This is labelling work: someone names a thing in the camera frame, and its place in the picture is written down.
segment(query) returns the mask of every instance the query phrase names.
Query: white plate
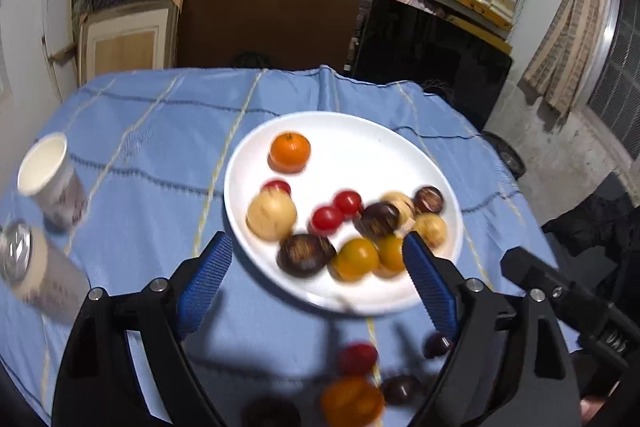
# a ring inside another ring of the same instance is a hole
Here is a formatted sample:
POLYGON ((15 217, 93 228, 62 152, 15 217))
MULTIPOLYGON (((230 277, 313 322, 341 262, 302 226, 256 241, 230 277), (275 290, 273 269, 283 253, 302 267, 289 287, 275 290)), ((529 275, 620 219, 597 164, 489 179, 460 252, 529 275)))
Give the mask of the white plate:
MULTIPOLYGON (((391 280, 368 274, 356 283, 338 283, 323 269, 311 279, 296 279, 276 264, 278 245, 266 243, 246 225, 247 208, 260 187, 272 178, 291 185, 298 210, 295 232, 306 232, 306 222, 320 204, 332 201, 344 188, 357 190, 364 203, 384 192, 408 195, 423 185, 433 185, 445 200, 441 214, 449 237, 434 253, 454 263, 462 249, 460 206, 446 178, 415 145, 399 134, 369 120, 333 112, 299 112, 268 121, 244 137, 226 168, 225 208, 240 245, 262 272, 292 295, 321 308, 362 315, 383 314, 420 301, 411 278, 403 273, 391 280), (311 157, 300 174, 279 174, 267 165, 273 139, 293 131, 311 143, 311 157)), ((336 250, 351 237, 359 237, 352 224, 342 225, 329 239, 336 250)))

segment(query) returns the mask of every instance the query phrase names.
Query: red cherry tomato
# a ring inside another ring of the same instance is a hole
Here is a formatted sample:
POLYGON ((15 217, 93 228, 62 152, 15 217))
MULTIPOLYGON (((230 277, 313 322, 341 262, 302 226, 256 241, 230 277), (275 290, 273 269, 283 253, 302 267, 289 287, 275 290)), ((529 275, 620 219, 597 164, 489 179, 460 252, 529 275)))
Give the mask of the red cherry tomato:
POLYGON ((318 235, 331 235, 342 222, 344 215, 337 206, 321 206, 311 216, 309 225, 313 233, 318 235))
POLYGON ((364 377, 378 361, 378 351, 371 344, 349 344, 338 353, 338 369, 345 377, 364 377))
POLYGON ((286 181, 279 180, 277 178, 269 182, 266 182, 262 186, 260 191, 262 192, 263 190, 265 190, 265 188, 277 188, 277 190, 282 190, 283 192, 286 192, 289 196, 291 195, 291 187, 289 186, 289 184, 286 181))
POLYGON ((355 190, 342 190, 335 195, 334 205, 340 208, 345 219, 351 219, 362 210, 362 198, 355 190))

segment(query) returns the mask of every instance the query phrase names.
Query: chestnut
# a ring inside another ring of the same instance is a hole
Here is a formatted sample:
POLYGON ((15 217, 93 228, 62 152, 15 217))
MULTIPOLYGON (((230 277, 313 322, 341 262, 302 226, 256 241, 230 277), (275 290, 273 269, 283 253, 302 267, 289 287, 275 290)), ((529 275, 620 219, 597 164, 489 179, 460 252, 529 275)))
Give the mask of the chestnut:
POLYGON ((439 214, 442 212, 444 206, 444 198, 436 187, 427 185, 416 191, 414 195, 414 205, 415 211, 418 212, 418 214, 424 214, 426 212, 439 214))
POLYGON ((451 349, 449 339, 439 331, 431 333, 422 346, 422 354, 427 360, 433 360, 437 357, 444 357, 451 349))
POLYGON ((400 226, 404 225, 409 219, 414 219, 415 207, 411 198, 402 192, 391 191, 385 192, 380 197, 380 201, 391 203, 400 212, 400 226))
POLYGON ((391 203, 373 203, 353 220, 353 226, 363 237, 376 241, 393 233, 400 225, 400 211, 391 203))
POLYGON ((405 405, 411 402, 422 390, 422 383, 414 375, 398 375, 383 380, 380 385, 389 405, 405 405))
POLYGON ((242 427, 300 427, 295 405, 276 396, 261 396, 242 408, 242 427))
POLYGON ((316 275, 335 255, 334 245, 326 237, 297 233, 283 241, 276 261, 283 272, 306 279, 316 275))

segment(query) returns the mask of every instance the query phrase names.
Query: white paper cup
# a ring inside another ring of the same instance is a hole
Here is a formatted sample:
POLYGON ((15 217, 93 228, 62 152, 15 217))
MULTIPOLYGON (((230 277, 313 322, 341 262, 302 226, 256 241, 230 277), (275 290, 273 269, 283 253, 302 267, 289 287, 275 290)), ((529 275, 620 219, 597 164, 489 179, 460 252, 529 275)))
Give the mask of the white paper cup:
POLYGON ((68 229, 82 219, 84 188, 69 161, 66 136, 47 134, 24 157, 18 170, 18 192, 38 204, 43 214, 68 229))

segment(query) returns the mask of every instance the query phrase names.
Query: blue tablecloth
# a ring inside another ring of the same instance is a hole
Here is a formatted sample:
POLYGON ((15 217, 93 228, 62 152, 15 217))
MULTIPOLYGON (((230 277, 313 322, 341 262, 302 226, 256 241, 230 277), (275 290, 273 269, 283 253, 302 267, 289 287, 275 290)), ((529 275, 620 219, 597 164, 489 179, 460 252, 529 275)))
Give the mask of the blue tablecloth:
MULTIPOLYGON (((108 74, 79 89, 41 136, 66 133, 90 204, 73 233, 49 237, 92 286, 103 286, 110 295, 168 277, 197 241, 205 245, 225 228, 226 161, 242 137, 271 118, 306 110, 344 112, 385 125, 440 166, 463 209, 458 268, 466 277, 516 293, 498 265, 508 248, 522 245, 553 263, 515 181, 465 118, 413 83, 364 84, 327 67, 298 73, 134 71, 108 74)), ((0 212, 4 223, 21 217, 44 229, 36 205, 16 194, 15 179, 0 212)), ((274 287, 238 251, 203 325, 184 347, 230 427, 239 426, 242 405, 264 393, 292 399, 306 427, 322 425, 318 396, 335 375, 340 345, 375 339, 382 377, 405 371, 426 375, 437 371, 420 355, 431 330, 421 305, 370 323, 309 308, 274 287)), ((68 327, 18 302, 0 284, 2 363, 47 422, 68 333, 68 327)), ((166 418, 139 336, 130 334, 130 345, 149 409, 166 418)), ((389 407, 383 422, 404 426, 411 415, 410 409, 389 407)))

